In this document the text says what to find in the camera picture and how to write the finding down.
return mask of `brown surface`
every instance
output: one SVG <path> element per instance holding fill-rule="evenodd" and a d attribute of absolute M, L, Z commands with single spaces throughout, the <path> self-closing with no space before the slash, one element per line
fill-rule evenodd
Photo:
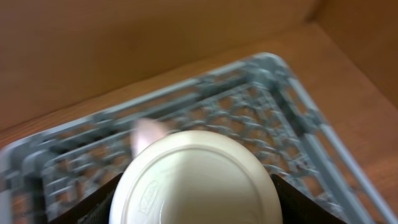
<path fill-rule="evenodd" d="M 324 1 L 317 21 L 398 107 L 398 1 Z"/>
<path fill-rule="evenodd" d="M 0 129 L 301 23 L 317 0 L 3 0 Z"/>
<path fill-rule="evenodd" d="M 284 58 L 360 166 L 398 212 L 398 111 L 316 25 L 236 48 L 0 133 L 0 146 L 257 52 Z"/>

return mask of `black object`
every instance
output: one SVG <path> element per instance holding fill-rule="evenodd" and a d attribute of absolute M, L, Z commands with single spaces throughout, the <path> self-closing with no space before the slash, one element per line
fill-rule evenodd
<path fill-rule="evenodd" d="M 121 176 L 122 174 L 117 175 L 78 205 L 52 220 L 50 224 L 107 224 L 113 194 Z M 278 175 L 272 174 L 271 179 L 279 196 L 284 224 L 345 223 L 321 208 Z"/>

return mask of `crate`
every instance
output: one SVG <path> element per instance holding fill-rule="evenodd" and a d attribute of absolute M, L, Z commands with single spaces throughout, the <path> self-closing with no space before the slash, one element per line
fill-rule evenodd
<path fill-rule="evenodd" d="M 269 173 L 348 223 L 397 223 L 300 82 L 257 54 L 202 76 L 18 140 L 1 152 L 2 223 L 44 223 L 131 162 L 131 124 L 201 129 L 246 146 Z"/>

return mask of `round white object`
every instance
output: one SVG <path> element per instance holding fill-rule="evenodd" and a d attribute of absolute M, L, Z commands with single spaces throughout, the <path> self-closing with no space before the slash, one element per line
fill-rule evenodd
<path fill-rule="evenodd" d="M 110 224 L 280 224 L 274 184 L 245 147 L 183 131 L 146 148 L 116 188 Z"/>

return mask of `gray plastic basket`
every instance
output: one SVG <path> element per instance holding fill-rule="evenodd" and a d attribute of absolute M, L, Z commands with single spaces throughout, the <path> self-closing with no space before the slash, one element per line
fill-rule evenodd
<path fill-rule="evenodd" d="M 131 123 L 141 117 L 159 119 L 172 132 L 205 129 L 239 141 L 270 173 L 346 222 L 374 223 L 357 197 L 362 194 L 385 222 L 398 223 L 300 82 L 273 54 L 242 59 L 8 145 L 0 156 L 2 223 L 50 221 L 122 172 L 131 161 Z"/>

